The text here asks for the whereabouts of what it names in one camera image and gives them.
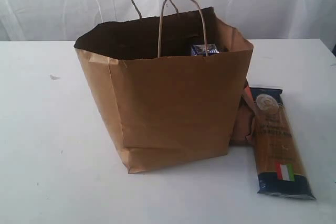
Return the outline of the blue and white milk carton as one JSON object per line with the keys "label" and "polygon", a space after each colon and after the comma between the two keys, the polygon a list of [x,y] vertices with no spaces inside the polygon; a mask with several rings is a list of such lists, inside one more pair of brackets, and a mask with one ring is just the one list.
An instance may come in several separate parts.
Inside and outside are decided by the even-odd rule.
{"label": "blue and white milk carton", "polygon": [[205,45],[191,45],[191,56],[210,56],[218,54],[219,50],[215,44]]}

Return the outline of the brown pouch with orange label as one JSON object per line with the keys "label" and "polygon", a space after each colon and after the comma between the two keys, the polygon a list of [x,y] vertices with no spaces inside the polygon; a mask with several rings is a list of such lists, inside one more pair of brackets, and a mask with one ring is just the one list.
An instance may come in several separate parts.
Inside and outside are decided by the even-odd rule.
{"label": "brown pouch with orange label", "polygon": [[233,132],[230,137],[230,145],[253,146],[255,144],[256,106],[247,80],[239,101]]}

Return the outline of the spaghetti packet with Italian flag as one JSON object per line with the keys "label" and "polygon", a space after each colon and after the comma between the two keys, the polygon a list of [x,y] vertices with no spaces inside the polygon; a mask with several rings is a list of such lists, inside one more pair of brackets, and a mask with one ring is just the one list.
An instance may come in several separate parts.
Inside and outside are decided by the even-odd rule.
{"label": "spaghetti packet with Italian flag", "polygon": [[315,200],[291,134],[282,90],[251,88],[255,117],[255,161],[259,193]]}

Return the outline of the brown paper shopping bag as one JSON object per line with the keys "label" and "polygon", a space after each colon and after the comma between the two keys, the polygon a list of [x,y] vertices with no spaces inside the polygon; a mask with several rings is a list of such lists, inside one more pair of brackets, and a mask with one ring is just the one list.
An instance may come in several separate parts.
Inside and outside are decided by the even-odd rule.
{"label": "brown paper shopping bag", "polygon": [[101,23],[74,48],[128,173],[227,154],[254,47],[212,7]]}

